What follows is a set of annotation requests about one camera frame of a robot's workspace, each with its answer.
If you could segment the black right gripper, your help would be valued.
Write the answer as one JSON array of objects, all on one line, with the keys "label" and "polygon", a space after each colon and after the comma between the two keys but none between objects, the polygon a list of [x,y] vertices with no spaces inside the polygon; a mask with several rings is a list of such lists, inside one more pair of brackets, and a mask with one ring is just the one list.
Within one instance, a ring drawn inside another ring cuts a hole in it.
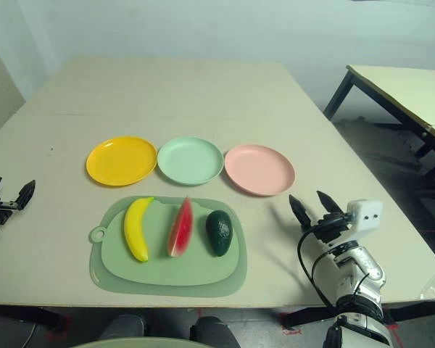
[{"label": "black right gripper", "polygon": [[328,244],[339,238],[342,232],[349,229],[349,215],[345,214],[329,195],[322,191],[317,191],[317,195],[327,214],[318,221],[317,225],[312,227],[305,206],[291,194],[289,194],[289,204],[301,228],[307,229],[306,233],[313,233],[317,240]]}]

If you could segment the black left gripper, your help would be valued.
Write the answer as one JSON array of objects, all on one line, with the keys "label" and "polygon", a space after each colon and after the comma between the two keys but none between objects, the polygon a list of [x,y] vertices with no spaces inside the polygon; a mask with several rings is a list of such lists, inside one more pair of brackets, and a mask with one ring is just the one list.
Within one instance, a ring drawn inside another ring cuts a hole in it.
[{"label": "black left gripper", "polygon": [[36,181],[32,180],[25,184],[19,192],[16,202],[2,202],[0,200],[0,226],[5,224],[9,217],[12,215],[13,210],[23,210],[28,202],[33,197],[35,191]]}]

